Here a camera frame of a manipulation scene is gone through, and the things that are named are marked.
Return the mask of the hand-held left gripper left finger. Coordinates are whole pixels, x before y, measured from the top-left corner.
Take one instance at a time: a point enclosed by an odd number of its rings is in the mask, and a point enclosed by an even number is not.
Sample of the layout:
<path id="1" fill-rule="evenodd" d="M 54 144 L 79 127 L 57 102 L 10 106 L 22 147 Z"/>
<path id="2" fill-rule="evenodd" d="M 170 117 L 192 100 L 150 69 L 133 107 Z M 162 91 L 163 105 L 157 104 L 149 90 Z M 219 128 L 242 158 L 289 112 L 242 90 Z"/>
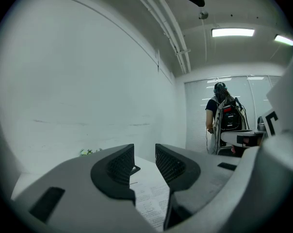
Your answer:
<path id="1" fill-rule="evenodd" d="M 36 233 L 153 233 L 130 189 L 134 145 L 62 162 L 15 199 Z"/>

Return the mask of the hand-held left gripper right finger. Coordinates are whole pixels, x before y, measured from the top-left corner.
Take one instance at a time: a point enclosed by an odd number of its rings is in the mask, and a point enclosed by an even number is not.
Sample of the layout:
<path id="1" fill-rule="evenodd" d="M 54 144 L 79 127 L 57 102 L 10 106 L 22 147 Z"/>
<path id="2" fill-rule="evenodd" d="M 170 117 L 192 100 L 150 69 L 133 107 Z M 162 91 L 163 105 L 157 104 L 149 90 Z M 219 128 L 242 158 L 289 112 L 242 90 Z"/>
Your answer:
<path id="1" fill-rule="evenodd" d="M 155 145 L 155 159 L 169 187 L 164 230 L 184 222 L 209 204 L 241 160 L 165 144 Z"/>

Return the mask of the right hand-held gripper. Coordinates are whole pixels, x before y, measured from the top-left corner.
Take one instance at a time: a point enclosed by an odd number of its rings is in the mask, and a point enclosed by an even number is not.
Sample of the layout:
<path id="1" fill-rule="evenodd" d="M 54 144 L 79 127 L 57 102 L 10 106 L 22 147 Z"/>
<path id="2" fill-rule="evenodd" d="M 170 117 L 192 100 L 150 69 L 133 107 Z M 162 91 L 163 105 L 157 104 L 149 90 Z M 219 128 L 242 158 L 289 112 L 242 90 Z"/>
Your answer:
<path id="1" fill-rule="evenodd" d="M 166 232 L 267 233 L 293 227 L 293 59 L 267 97 L 270 136 L 244 152 L 209 204 Z"/>

